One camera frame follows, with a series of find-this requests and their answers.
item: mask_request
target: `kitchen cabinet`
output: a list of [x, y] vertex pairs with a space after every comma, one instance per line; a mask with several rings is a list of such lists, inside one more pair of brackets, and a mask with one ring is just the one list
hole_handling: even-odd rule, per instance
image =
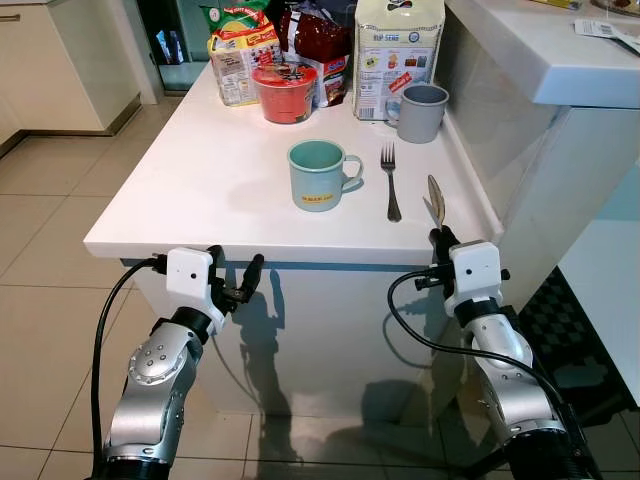
[[4, 98], [0, 96], [0, 145], [9, 140], [20, 126]]
[[104, 132], [136, 102], [106, 9], [81, 0], [0, 6], [0, 92], [20, 128]]

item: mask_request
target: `tile floor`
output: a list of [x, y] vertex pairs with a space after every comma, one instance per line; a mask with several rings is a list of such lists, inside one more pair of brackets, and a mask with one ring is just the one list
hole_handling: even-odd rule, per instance
[[[0, 479], [89, 473], [93, 333], [123, 269], [92, 258], [82, 238], [178, 103], [144, 107], [114, 138], [28, 138], [0, 160]], [[119, 398], [123, 359], [154, 320], [129, 285], [107, 326], [103, 428]], [[430, 429], [213, 412], [196, 384], [173, 480], [447, 479], [447, 465], [493, 447], [486, 420], [466, 410], [450, 409]], [[638, 415], [623, 413], [588, 431], [607, 480], [640, 479], [639, 429]], [[512, 477], [503, 470], [487, 478]]]

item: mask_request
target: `mug label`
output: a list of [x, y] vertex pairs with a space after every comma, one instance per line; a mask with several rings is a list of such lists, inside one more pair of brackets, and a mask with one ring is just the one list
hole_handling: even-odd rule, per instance
[[324, 203], [333, 198], [333, 193], [324, 195], [302, 195], [302, 203]]

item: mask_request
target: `white countertop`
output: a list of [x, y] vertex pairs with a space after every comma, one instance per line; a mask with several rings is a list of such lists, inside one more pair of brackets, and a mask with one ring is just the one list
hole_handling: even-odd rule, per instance
[[[364, 185], [328, 212], [291, 199], [289, 147], [327, 138], [364, 162]], [[394, 141], [394, 174], [403, 215], [391, 223], [380, 147]], [[361, 122], [349, 98], [297, 125], [276, 125], [259, 105], [225, 107], [210, 67], [182, 101], [137, 168], [85, 238], [96, 256], [142, 258], [174, 246], [221, 244], [227, 260], [260, 252], [268, 261], [424, 265], [433, 221], [422, 201], [433, 174], [446, 223], [461, 241], [492, 239], [501, 225], [448, 120], [427, 145], [404, 142], [392, 128]]]
[[598, 18], [640, 34], [640, 19], [584, 0], [571, 11], [529, 0], [445, 0], [534, 103], [640, 108], [640, 57], [613, 40], [576, 35], [576, 18]]

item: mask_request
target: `metal spoon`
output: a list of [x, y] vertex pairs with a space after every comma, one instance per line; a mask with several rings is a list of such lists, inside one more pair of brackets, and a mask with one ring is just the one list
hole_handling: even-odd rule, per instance
[[429, 210], [436, 227], [442, 229], [445, 215], [444, 196], [442, 195], [440, 186], [433, 175], [429, 175], [427, 179], [427, 186], [429, 188], [430, 201], [427, 200], [426, 196], [423, 196], [422, 200], [424, 200], [424, 204], [427, 206], [427, 210]]

